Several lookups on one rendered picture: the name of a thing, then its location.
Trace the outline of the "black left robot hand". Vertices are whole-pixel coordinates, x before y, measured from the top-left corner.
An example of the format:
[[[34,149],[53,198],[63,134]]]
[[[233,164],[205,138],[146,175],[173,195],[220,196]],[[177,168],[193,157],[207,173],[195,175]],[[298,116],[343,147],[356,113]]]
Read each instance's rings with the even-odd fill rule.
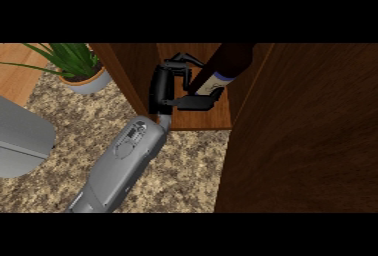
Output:
[[[173,107],[179,111],[208,111],[218,101],[223,88],[216,89],[210,95],[186,94],[182,98],[174,98],[174,77],[183,78],[183,90],[189,90],[192,69],[187,63],[199,68],[204,63],[187,53],[177,53],[162,64],[155,67],[151,87],[149,87],[149,106],[151,114],[173,114]]]

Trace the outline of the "dark wine bottle white label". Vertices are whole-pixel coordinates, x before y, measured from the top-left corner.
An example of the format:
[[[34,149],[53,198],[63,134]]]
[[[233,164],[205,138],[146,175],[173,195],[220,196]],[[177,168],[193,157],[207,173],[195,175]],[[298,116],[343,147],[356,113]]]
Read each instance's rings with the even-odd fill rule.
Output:
[[[204,65],[187,93],[210,95],[217,88],[223,88],[236,79],[252,63],[254,43],[223,43]]]

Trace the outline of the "brown wooden cabinet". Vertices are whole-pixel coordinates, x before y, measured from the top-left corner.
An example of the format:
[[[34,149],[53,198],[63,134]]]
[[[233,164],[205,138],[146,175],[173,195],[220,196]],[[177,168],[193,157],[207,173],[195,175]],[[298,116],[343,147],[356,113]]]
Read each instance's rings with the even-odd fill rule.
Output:
[[[189,53],[205,63],[218,46],[218,43],[90,43],[139,115],[148,113],[148,91],[155,66],[176,53]],[[174,131],[232,129],[273,46],[273,43],[260,43],[254,46],[252,64],[227,85],[210,111],[173,110]]]

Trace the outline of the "dark brown cabinet door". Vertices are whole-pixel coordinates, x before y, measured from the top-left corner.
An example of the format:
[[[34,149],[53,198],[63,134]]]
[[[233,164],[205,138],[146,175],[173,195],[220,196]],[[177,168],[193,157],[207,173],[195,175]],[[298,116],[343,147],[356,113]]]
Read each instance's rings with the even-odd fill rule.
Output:
[[[220,212],[378,212],[378,43],[275,44],[229,137]]]

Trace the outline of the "grey plant pot orange rim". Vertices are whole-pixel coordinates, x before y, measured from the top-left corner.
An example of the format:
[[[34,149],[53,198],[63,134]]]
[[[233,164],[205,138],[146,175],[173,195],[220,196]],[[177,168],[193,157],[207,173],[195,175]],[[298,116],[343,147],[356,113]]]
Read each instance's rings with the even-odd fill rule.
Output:
[[[102,68],[97,74],[86,81],[69,82],[62,76],[59,76],[59,80],[75,93],[91,94],[99,92],[106,87],[112,78],[106,71],[106,68]]]

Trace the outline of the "green leafy plant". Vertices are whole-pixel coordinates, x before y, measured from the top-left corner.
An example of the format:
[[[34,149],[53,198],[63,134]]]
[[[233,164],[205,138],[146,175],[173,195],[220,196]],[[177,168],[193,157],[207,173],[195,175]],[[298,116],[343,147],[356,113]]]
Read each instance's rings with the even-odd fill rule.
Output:
[[[4,62],[4,65],[41,70],[63,78],[84,77],[89,79],[97,74],[94,67],[99,64],[99,57],[84,43],[50,43],[49,45],[40,43],[40,47],[24,43],[24,46],[37,52],[59,70],[53,71],[32,65],[10,62]]]

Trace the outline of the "grey rounded appliance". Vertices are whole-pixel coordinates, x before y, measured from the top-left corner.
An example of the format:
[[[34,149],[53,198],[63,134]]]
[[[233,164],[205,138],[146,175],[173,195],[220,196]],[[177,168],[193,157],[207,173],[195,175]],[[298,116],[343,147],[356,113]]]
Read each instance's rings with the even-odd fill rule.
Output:
[[[52,123],[0,96],[0,178],[25,175],[55,146]]]

